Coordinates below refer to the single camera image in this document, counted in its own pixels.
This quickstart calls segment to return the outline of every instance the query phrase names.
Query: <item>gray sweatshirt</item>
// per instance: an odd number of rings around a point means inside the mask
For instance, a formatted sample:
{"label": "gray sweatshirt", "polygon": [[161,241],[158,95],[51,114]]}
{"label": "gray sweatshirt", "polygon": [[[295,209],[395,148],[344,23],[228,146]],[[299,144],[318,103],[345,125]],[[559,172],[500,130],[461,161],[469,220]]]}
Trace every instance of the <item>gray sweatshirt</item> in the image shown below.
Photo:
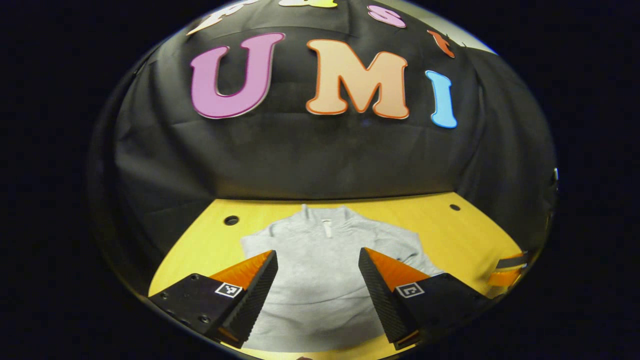
{"label": "gray sweatshirt", "polygon": [[319,352],[354,347],[384,334],[360,269],[360,248],[381,252],[428,275],[441,274],[418,234],[342,206],[312,209],[241,239],[247,258],[278,254],[278,274],[243,347]]}

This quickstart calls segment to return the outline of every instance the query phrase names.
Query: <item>yellow table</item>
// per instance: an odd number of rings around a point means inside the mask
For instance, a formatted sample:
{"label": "yellow table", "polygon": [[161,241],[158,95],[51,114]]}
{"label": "yellow table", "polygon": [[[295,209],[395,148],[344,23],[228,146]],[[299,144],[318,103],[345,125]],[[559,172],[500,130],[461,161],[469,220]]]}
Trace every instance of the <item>yellow table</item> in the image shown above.
{"label": "yellow table", "polygon": [[[521,252],[498,225],[456,193],[305,202],[218,199],[169,251],[151,282],[149,296],[189,274],[211,275],[245,260],[240,244],[243,236],[301,211],[302,204],[310,208],[345,205],[364,217],[418,233],[424,252],[438,268],[489,297],[506,290],[487,284],[498,260]],[[460,210],[452,209],[451,204]],[[225,225],[224,219],[231,215],[237,216],[239,222]],[[355,348],[329,352],[278,353],[245,348],[238,351],[265,360],[295,360],[300,356],[313,360],[379,359],[398,353],[384,336]]]}

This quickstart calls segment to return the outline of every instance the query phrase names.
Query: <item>pink letter u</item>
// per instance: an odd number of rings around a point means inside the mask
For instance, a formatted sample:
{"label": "pink letter u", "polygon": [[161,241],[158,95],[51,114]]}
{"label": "pink letter u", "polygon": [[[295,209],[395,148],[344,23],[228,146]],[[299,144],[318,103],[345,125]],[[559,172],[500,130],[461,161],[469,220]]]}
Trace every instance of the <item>pink letter u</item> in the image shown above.
{"label": "pink letter u", "polygon": [[229,51],[229,46],[211,49],[193,59],[191,100],[195,110],[204,117],[223,119],[242,115],[258,106],[269,91],[273,48],[282,39],[283,33],[268,33],[240,44],[248,50],[244,87],[233,95],[218,92],[220,59]]}

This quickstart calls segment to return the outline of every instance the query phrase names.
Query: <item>letter m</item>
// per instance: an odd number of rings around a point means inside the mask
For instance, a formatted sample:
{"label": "letter m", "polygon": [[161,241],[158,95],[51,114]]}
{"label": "letter m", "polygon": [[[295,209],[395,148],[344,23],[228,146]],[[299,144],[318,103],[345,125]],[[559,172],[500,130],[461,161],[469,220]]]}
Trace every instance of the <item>letter m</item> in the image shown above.
{"label": "letter m", "polygon": [[373,112],[381,117],[405,119],[409,109],[404,100],[404,58],[380,52],[368,68],[352,48],[336,40],[311,40],[307,47],[318,57],[316,97],[307,102],[307,110],[314,114],[335,115],[344,113],[349,104],[340,97],[342,83],[356,110],[363,113],[376,91],[378,101]]}

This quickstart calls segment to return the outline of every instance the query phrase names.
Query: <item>letter u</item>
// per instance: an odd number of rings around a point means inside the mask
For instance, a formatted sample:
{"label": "letter u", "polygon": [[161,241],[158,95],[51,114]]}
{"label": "letter u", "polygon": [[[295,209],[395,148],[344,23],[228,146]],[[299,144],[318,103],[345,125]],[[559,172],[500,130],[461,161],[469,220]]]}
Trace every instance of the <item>letter u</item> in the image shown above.
{"label": "letter u", "polygon": [[240,44],[248,50],[244,87],[233,95],[218,92],[220,59],[229,46],[211,49],[191,61],[191,101],[194,109],[210,119],[240,116],[258,106],[269,91],[273,48],[282,41],[283,33],[267,33],[246,39]]}

